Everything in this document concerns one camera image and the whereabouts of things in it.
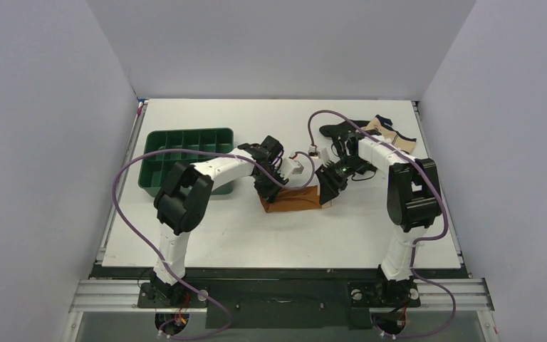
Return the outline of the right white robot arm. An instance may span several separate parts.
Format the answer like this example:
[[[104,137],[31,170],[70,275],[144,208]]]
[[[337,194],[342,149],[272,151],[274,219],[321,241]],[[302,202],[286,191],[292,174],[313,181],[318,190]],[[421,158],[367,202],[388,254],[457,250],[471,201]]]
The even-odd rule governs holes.
[[[380,137],[351,133],[347,149],[337,162],[324,162],[315,172],[320,185],[320,203],[335,199],[356,173],[381,172],[387,179],[386,207],[396,226],[373,285],[376,302],[397,306],[416,300],[412,273],[418,243],[442,213],[437,199],[437,166],[430,158],[409,156]]]

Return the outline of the beige underwear with dark trim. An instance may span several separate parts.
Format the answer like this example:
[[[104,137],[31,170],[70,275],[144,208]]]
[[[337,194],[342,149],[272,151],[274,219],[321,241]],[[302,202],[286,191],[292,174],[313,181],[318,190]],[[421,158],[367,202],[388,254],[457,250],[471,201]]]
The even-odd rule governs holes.
[[[394,129],[392,125],[391,119],[376,115],[366,126],[362,127],[362,129],[371,135],[377,133],[378,135],[383,136],[384,139],[389,140],[392,145],[401,151],[412,154],[416,147],[417,139],[404,136],[398,130]]]

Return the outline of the black patterned underwear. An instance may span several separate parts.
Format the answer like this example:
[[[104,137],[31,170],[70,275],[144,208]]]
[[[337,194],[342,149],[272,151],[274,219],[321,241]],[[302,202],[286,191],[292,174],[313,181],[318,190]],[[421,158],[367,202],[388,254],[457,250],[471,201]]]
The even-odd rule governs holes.
[[[335,125],[323,125],[319,128],[319,133],[330,140],[345,140],[350,133],[357,132],[359,128],[364,128],[369,124],[368,120],[343,121]]]

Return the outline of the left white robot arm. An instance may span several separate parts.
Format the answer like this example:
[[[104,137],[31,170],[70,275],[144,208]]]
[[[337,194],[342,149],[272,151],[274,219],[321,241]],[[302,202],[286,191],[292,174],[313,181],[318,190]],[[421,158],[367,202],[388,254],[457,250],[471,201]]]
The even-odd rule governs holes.
[[[274,202],[290,175],[303,169],[299,162],[281,158],[281,151],[281,143],[268,136],[260,144],[241,144],[230,157],[173,164],[154,200],[161,224],[158,250],[162,259],[153,269],[150,284],[151,292],[165,306],[184,301],[187,290],[179,279],[185,275],[189,235],[203,220],[212,191],[252,177],[258,195],[268,203]]]

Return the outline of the green compartment tray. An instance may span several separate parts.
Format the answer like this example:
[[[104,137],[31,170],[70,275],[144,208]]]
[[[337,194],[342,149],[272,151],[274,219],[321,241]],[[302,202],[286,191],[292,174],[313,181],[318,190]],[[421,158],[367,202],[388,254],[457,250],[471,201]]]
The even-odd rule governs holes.
[[[234,132],[230,128],[202,128],[192,130],[158,130],[147,135],[144,153],[156,150],[182,149],[144,159],[140,165],[138,185],[154,197],[173,164],[204,162],[210,156],[189,153],[189,150],[229,153],[234,148]]]

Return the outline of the brown underwear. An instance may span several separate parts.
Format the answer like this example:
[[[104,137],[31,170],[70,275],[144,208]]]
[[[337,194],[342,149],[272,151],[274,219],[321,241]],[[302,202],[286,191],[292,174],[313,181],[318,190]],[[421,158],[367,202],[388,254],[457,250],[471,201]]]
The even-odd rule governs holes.
[[[301,190],[280,190],[272,203],[267,202],[262,197],[259,197],[259,200],[266,213],[299,212],[333,206],[333,201],[320,204],[318,185],[305,187]]]

